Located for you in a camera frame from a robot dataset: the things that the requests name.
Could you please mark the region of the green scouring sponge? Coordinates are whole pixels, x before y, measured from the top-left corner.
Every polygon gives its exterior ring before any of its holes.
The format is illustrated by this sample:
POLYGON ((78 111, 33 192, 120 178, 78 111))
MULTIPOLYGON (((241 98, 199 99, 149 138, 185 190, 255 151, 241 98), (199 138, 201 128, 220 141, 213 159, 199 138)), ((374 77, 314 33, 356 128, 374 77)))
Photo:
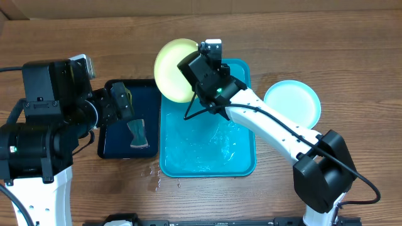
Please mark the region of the green scouring sponge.
POLYGON ((127 123, 131 134, 133 135, 133 140, 130 143, 132 148, 147 148, 149 146, 148 140, 146 138, 146 130, 143 119, 135 119, 127 123))

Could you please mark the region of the yellow-green plate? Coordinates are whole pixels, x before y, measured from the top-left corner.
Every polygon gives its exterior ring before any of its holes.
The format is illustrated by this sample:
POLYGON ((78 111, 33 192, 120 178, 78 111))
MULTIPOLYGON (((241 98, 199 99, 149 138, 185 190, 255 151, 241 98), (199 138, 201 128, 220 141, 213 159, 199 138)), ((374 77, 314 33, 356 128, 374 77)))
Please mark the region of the yellow-green plate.
POLYGON ((158 53, 154 64, 154 79, 160 92, 176 103, 190 102, 194 91, 177 65, 198 50, 198 44, 186 38, 168 42, 158 53))

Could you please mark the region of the light blue plate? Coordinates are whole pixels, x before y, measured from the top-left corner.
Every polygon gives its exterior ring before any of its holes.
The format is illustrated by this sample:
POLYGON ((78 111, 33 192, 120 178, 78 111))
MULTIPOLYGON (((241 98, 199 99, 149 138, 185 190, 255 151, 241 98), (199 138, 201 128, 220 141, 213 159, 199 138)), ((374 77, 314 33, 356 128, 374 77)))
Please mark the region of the light blue plate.
POLYGON ((297 80, 283 80, 272 85, 264 102, 293 122, 313 129, 321 116, 321 103, 315 91, 297 80))

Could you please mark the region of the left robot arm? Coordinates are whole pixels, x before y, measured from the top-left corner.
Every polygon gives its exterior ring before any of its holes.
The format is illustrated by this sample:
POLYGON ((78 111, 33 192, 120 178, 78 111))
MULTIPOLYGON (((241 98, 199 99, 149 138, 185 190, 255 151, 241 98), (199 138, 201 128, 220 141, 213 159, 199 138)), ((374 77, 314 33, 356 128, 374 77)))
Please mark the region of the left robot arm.
POLYGON ((73 156, 94 129, 132 118, 132 95, 121 82, 93 90, 85 55, 20 67, 25 96, 1 127, 1 192, 19 225, 71 225, 73 156))

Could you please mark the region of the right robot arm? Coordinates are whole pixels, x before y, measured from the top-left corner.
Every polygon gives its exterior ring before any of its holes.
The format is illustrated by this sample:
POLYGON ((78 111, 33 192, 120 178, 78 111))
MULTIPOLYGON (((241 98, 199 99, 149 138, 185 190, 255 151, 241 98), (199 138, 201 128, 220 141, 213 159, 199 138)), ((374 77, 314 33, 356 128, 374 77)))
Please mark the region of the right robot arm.
POLYGON ((305 225, 336 224, 340 203, 356 179, 340 134, 322 135, 277 113, 214 56, 195 51, 177 67, 207 111, 248 128, 290 163, 296 194, 307 206, 305 225))

